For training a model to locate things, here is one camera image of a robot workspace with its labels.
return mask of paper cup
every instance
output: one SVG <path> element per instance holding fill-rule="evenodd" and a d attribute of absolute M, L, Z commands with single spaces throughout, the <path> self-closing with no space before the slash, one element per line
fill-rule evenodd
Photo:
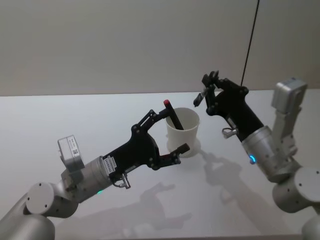
<path fill-rule="evenodd" d="M 168 131 L 167 147 L 168 150 L 172 152 L 181 145 L 185 143 L 188 144 L 190 150 L 180 155 L 181 157 L 185 157 L 194 149 L 200 118 L 195 111 L 186 107 L 175 108 L 174 111 L 184 130 L 176 129 L 171 118 L 167 117 L 165 119 L 166 128 Z"/>

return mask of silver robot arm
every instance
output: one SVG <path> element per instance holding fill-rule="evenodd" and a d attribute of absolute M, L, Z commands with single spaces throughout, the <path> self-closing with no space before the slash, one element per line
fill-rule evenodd
<path fill-rule="evenodd" d="M 155 140 L 148 134 L 153 124 L 166 117 L 177 124 L 179 119 L 174 115 L 173 108 L 167 106 L 159 114 L 150 110 L 132 126 L 127 143 L 86 165 L 73 135 L 58 140 L 60 158 L 66 167 L 61 181 L 33 185 L 0 220 L 0 240 L 54 240 L 55 227 L 47 217 L 68 218 L 80 203 L 111 185 L 130 188 L 127 174 L 141 165 L 158 170 L 180 164 L 180 154 L 190 149 L 187 144 L 160 155 Z"/>
<path fill-rule="evenodd" d="M 203 77 L 205 89 L 194 100 L 198 106 L 206 100 L 206 112 L 220 115 L 230 125 L 222 133 L 225 138 L 236 135 L 250 163 L 257 164 L 266 178 L 276 183 L 273 199 L 287 213 L 296 213 L 313 207 L 320 213 L 320 170 L 302 167 L 293 156 L 297 153 L 293 136 L 294 126 L 301 111 L 307 84 L 295 78 L 279 82 L 274 91 L 272 106 L 276 119 L 272 131 L 264 126 L 245 102 L 248 89 L 228 79 L 219 79 L 218 72 Z M 217 96 L 215 88 L 223 91 Z M 308 221 L 302 228 L 304 240 L 320 239 L 320 216 Z"/>

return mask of label sticker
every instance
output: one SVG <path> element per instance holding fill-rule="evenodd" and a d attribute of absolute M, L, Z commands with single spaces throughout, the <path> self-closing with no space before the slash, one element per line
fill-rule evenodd
<path fill-rule="evenodd" d="M 117 164 L 115 162 L 115 158 L 112 156 L 107 156 L 106 159 L 103 159 L 103 163 L 108 174 L 111 174 L 116 171 Z"/>
<path fill-rule="evenodd" d="M 80 152 L 79 152 L 75 137 L 74 136 L 68 136 L 66 139 L 68 141 L 72 156 L 74 158 L 78 157 L 80 155 Z"/>

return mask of black cable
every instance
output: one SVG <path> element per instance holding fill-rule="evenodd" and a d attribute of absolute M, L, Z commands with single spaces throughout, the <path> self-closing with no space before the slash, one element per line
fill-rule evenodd
<path fill-rule="evenodd" d="M 248 51 L 246 52 L 246 58 L 245 58 L 245 63 L 244 63 L 244 68 L 243 68 L 243 73 L 242 73 L 242 79 L 241 79 L 241 84 L 240 84 L 240 86 L 242 86 L 242 83 L 244 82 L 244 77 L 245 77 L 245 73 L 246 73 L 247 62 L 248 62 L 248 57 L 249 57 L 249 52 L 250 52 L 250 48 L 251 48 L 251 41 L 252 41 L 252 37 L 253 37 L 253 35 L 254 35 L 254 30 L 255 30 L 255 25 L 256 25 L 256 19 L 257 19 L 257 13 L 258 13 L 259 4 L 260 4 L 260 0 L 257 0 L 257 1 L 258 1 L 258 2 L 256 3 L 256 9 L 255 9 L 255 14 L 254 14 L 254 20 L 253 20 L 252 30 L 251 30 L 251 36 L 250 36 Z"/>

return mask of white wall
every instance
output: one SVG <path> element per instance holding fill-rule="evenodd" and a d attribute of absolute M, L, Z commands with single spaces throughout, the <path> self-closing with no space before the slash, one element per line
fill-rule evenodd
<path fill-rule="evenodd" d="M 261 0 L 243 84 L 273 89 L 301 78 L 320 88 L 320 1 Z"/>
<path fill-rule="evenodd" d="M 256 0 L 1 0 L 0 96 L 184 92 L 241 79 Z"/>

